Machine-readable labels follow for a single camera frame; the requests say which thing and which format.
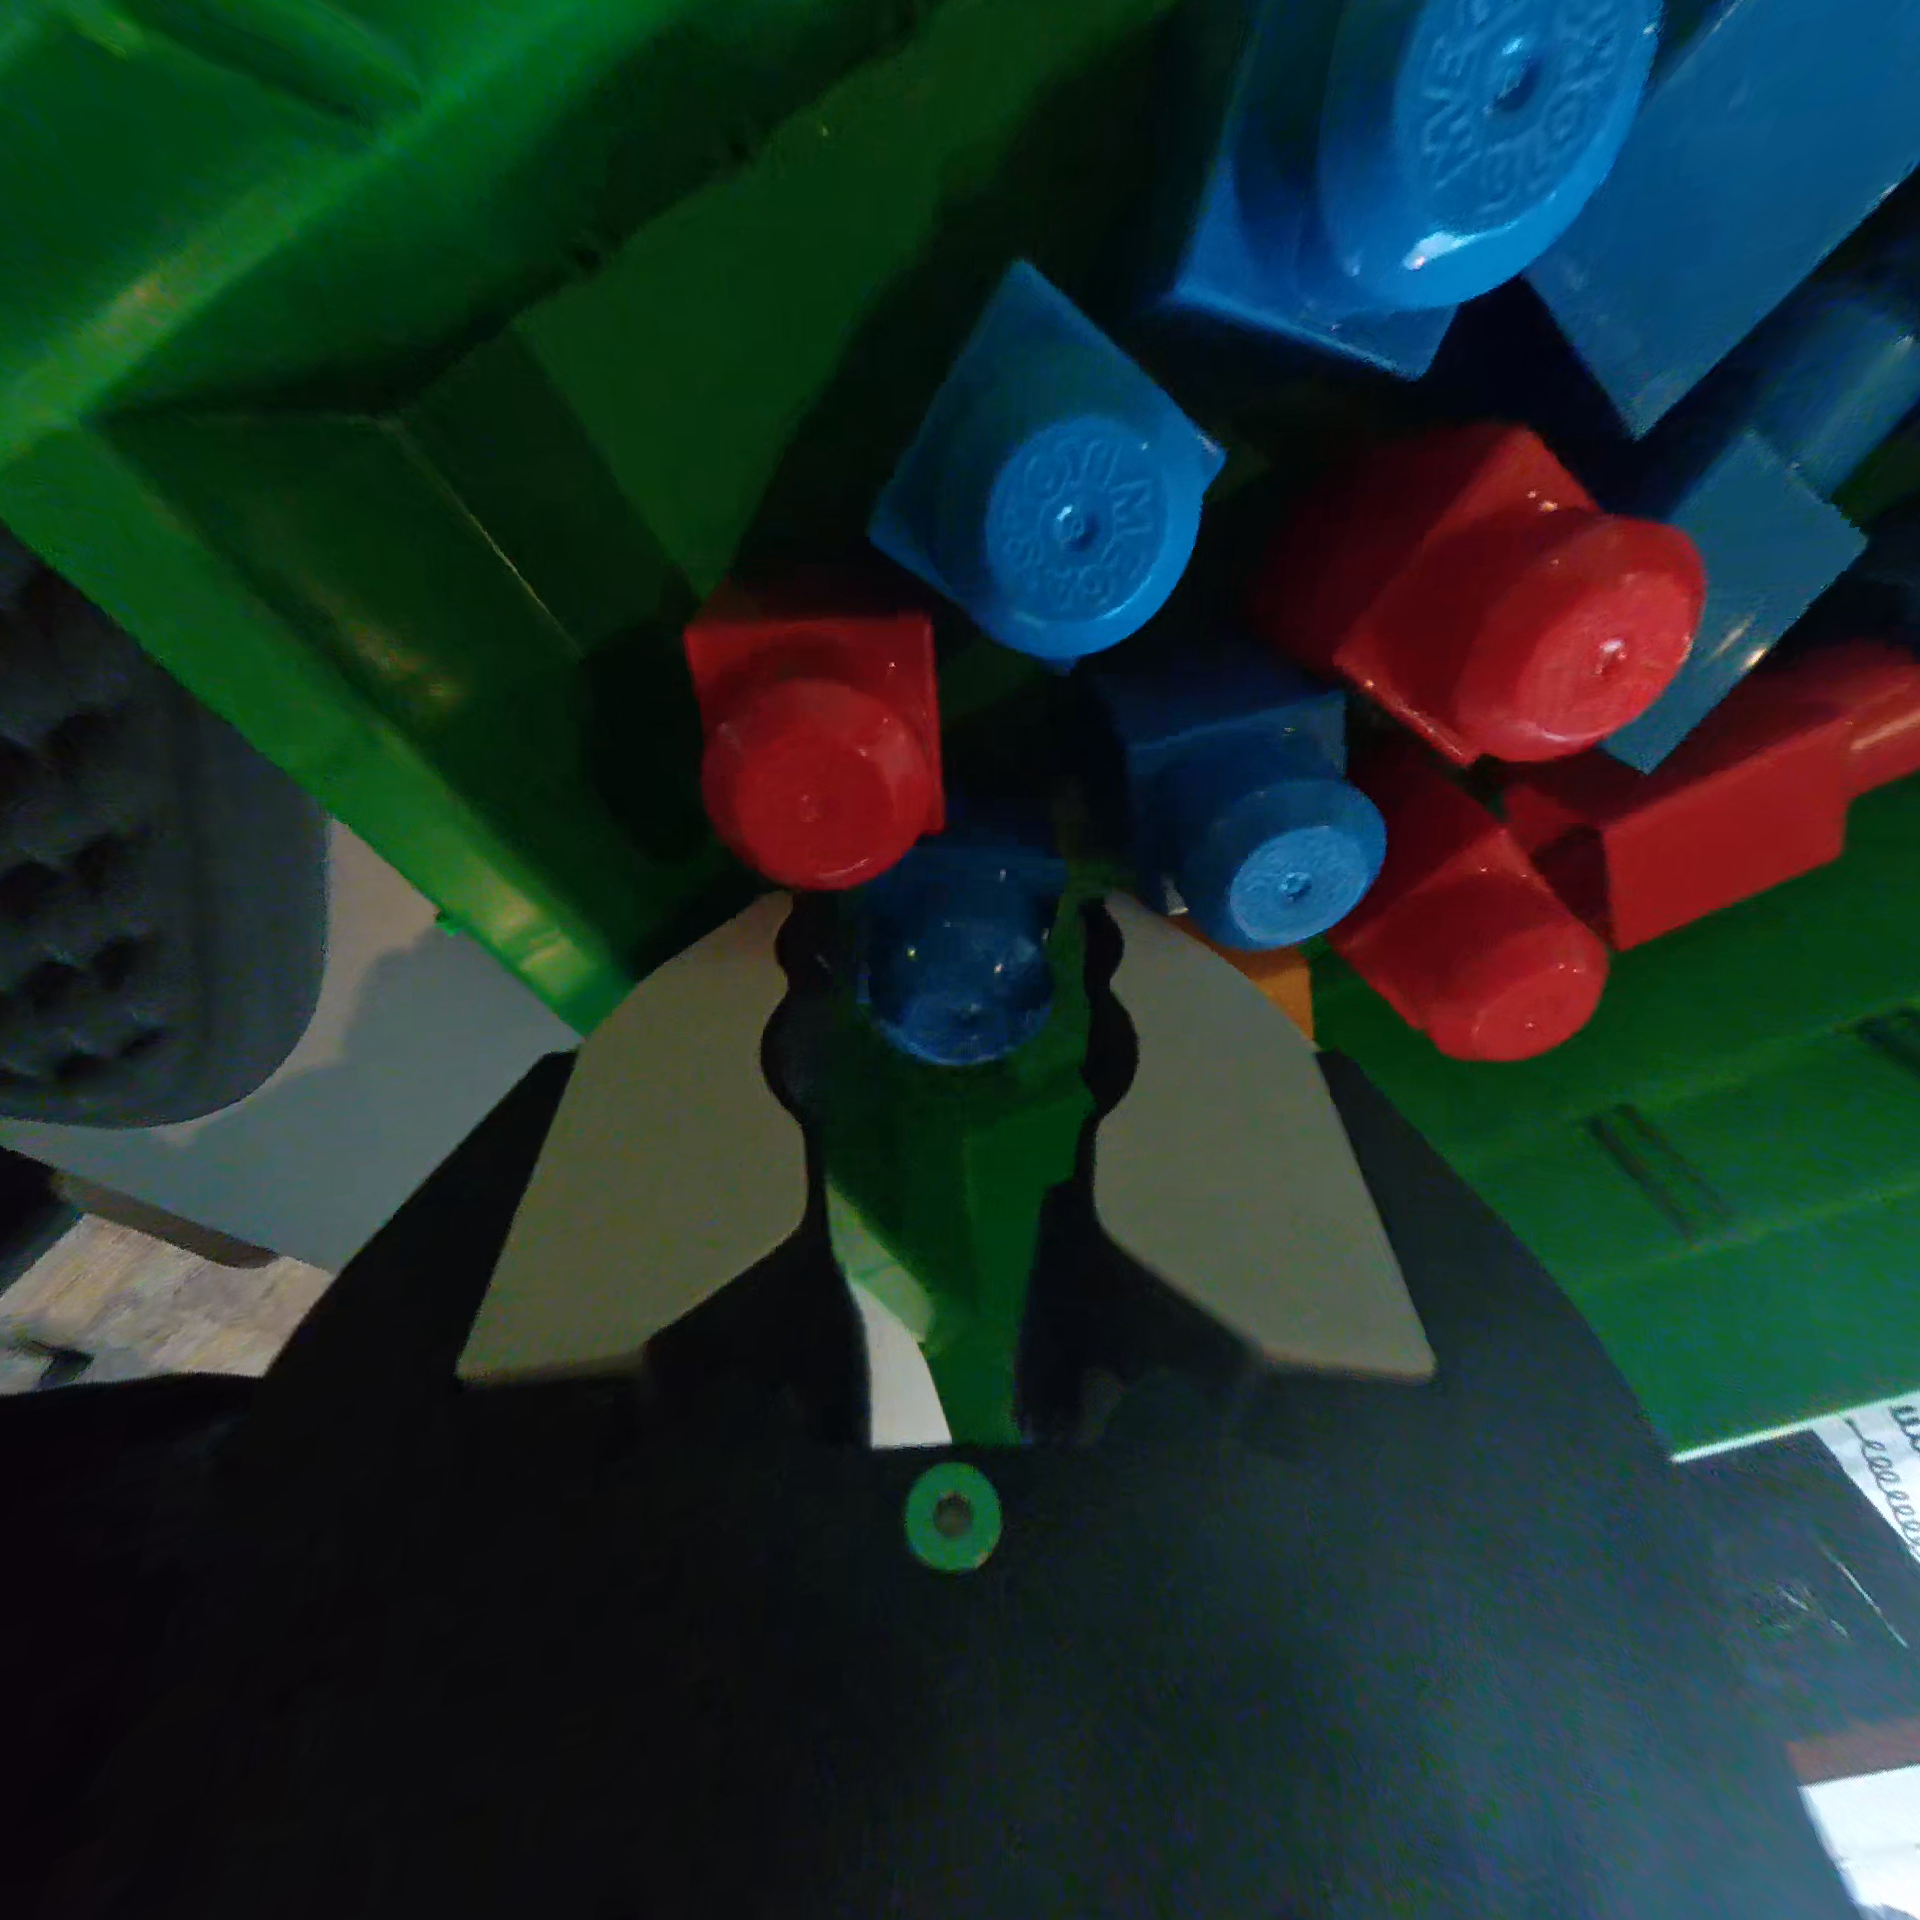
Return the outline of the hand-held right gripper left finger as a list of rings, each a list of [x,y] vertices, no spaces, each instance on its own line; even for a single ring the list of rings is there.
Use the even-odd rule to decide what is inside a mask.
[[[578,1047],[455,1379],[621,1371],[803,1223],[803,1132],[764,1067],[791,907],[756,899]]]

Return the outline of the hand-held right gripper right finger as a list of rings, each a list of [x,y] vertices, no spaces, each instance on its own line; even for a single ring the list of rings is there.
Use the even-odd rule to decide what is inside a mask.
[[[1212,948],[1111,897],[1135,1065],[1097,1118],[1091,1211],[1277,1367],[1427,1381],[1433,1353],[1301,1029]]]

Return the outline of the blue mega block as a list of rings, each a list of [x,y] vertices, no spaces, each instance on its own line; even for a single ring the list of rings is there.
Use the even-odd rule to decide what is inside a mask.
[[[851,990],[888,1047],[975,1069],[1032,1041],[1054,1001],[1048,940],[1066,883],[1054,851],[945,833],[858,889]]]

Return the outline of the pile of mega blocks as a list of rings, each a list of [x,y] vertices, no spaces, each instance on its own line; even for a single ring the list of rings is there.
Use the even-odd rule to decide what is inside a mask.
[[[849,895],[854,1003],[908,851],[1060,855],[947,792],[953,612],[1080,673],[1147,909],[1234,962],[1329,936],[1439,1053],[1534,1057],[1609,948],[1838,847],[1840,695],[1753,670],[1915,403],[1915,239],[1832,272],[1915,174],[1915,4],[1178,4],[1157,57],[1107,142],[1155,162],[1169,379],[1009,265],[878,442],[862,533],[922,602],[728,585],[683,628],[706,820]]]

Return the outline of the green plastic bin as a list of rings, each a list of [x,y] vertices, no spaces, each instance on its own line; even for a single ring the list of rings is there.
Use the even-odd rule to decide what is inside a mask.
[[[922,602],[862,533],[878,442],[1009,265],[1169,379],[1129,253],[1155,162],[1107,132],[1155,116],[1176,6],[3,4],[3,529],[578,1047],[793,899],[764,1067],[803,1223],[600,1375],[862,1406],[845,1231],[963,1442],[1131,1373],[1309,1373],[1091,1211],[1135,1065],[1107,901],[1145,905],[1080,673],[930,614],[949,796],[1034,808],[1068,869],[1050,1023],[935,1069],[847,993],[849,895],[710,828],[681,656],[728,585]],[[1832,506],[1862,553],[1753,675],[1840,695],[1836,851],[1609,948],[1558,1045],[1457,1061],[1329,936],[1234,962],[1145,907],[1370,1076],[1678,1456],[1915,1389],[1915,403]]]

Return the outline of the black mesh pad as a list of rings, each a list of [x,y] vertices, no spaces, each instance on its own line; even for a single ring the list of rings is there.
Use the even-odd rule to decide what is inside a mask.
[[[327,820],[1,531],[1,1116],[149,1130],[252,1094],[323,984]]]

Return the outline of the white printed sheet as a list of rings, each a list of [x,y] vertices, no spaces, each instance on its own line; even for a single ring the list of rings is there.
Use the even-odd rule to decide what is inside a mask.
[[[1917,1562],[1917,1394],[1830,1414],[1811,1434]]]

